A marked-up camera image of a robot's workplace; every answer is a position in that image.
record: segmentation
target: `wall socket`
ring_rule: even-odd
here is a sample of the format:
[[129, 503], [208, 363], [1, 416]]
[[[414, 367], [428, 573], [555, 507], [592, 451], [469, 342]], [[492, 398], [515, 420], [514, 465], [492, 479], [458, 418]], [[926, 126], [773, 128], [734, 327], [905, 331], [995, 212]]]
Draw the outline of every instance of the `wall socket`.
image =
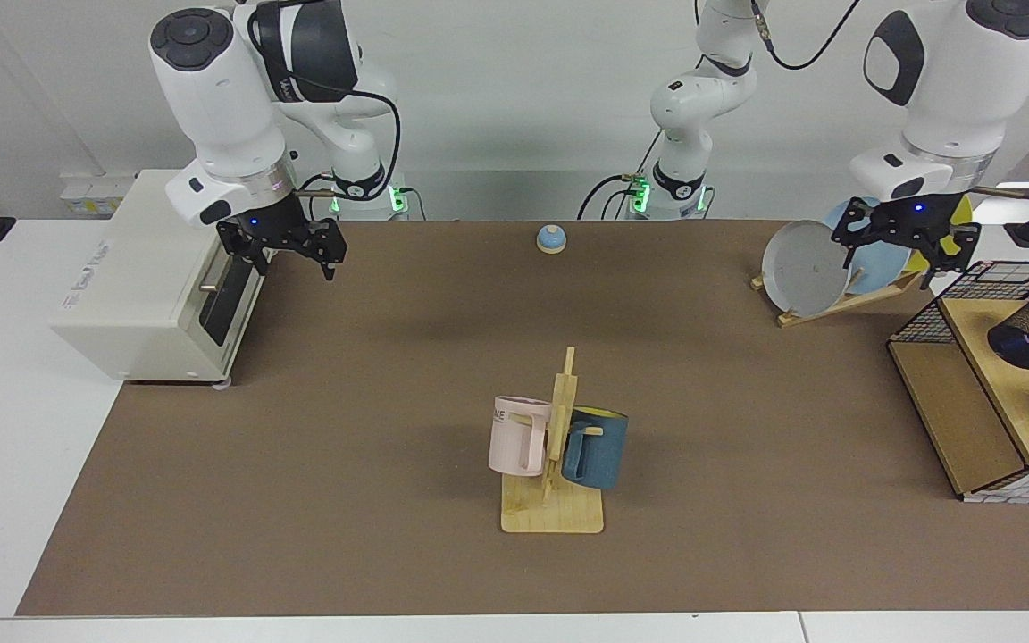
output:
[[134, 176], [63, 176], [62, 182], [62, 203], [74, 219], [110, 219], [134, 184]]

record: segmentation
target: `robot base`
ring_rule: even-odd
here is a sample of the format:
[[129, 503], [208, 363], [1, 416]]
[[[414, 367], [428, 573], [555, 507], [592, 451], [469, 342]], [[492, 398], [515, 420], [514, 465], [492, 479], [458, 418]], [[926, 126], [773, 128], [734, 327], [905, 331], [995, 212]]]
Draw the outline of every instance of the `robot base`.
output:
[[688, 200], [673, 200], [662, 190], [653, 190], [644, 179], [636, 180], [633, 190], [637, 194], [630, 200], [630, 220], [704, 219], [717, 194], [713, 186], [702, 186]]
[[411, 204], [407, 195], [399, 191], [404, 186], [403, 175], [396, 173], [395, 179], [383, 194], [372, 201], [331, 200], [327, 214], [317, 211], [317, 219], [334, 216], [339, 220], [411, 220]]

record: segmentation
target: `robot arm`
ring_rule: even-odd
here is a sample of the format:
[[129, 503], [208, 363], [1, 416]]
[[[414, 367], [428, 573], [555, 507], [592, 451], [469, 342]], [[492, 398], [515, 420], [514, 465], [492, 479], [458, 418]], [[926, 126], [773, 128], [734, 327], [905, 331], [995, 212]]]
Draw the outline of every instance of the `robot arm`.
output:
[[166, 188], [182, 219], [216, 225], [225, 251], [258, 272], [268, 267], [265, 249], [289, 249], [317, 260], [331, 280], [347, 244], [334, 220], [304, 216], [277, 114], [325, 142], [338, 197], [370, 207], [391, 200], [370, 134], [349, 122], [393, 110], [383, 94], [395, 93], [395, 81], [362, 64], [340, 0], [273, 0], [233, 13], [182, 9], [155, 26], [150, 50], [197, 151]]
[[396, 79], [363, 60], [340, 0], [245, 4], [234, 12], [234, 25], [252, 44], [250, 51], [265, 74], [277, 109], [325, 144], [335, 188], [348, 197], [349, 205], [370, 219], [376, 212], [380, 219], [395, 215], [387, 188], [389, 171], [384, 170], [376, 140], [358, 120], [391, 111], [388, 102], [367, 95], [395, 101]]
[[[979, 225], [951, 215], [995, 157], [1029, 95], [1029, 0], [930, 0], [878, 26], [864, 58], [871, 86], [906, 106], [894, 141], [850, 170], [882, 201], [851, 200], [832, 240], [850, 249], [885, 241], [918, 249], [933, 274], [965, 270]], [[958, 253], [941, 241], [951, 236]]]
[[698, 68], [671, 78], [650, 98], [649, 111], [662, 130], [657, 163], [646, 168], [650, 219], [694, 214], [714, 146], [706, 128], [756, 88], [752, 49], [760, 39], [748, 0], [707, 0], [697, 39]]

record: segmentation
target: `cup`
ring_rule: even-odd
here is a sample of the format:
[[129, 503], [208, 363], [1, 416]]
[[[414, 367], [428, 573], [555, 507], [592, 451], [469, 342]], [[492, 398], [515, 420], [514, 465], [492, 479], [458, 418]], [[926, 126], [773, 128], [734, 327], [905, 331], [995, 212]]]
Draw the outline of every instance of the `cup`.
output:
[[620, 413], [575, 406], [563, 456], [563, 477], [593, 489], [617, 484], [629, 418]]
[[546, 459], [551, 403], [526, 397], [495, 398], [490, 467], [510, 476], [537, 476]]

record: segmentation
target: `blue mug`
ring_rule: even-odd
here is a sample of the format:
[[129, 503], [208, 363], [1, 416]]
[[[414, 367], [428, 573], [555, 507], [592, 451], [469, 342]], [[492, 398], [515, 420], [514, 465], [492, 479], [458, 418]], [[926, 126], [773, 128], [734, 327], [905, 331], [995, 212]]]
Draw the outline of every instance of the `blue mug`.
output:
[[575, 406], [563, 457], [563, 477], [593, 489], [617, 484], [629, 418], [620, 413]]

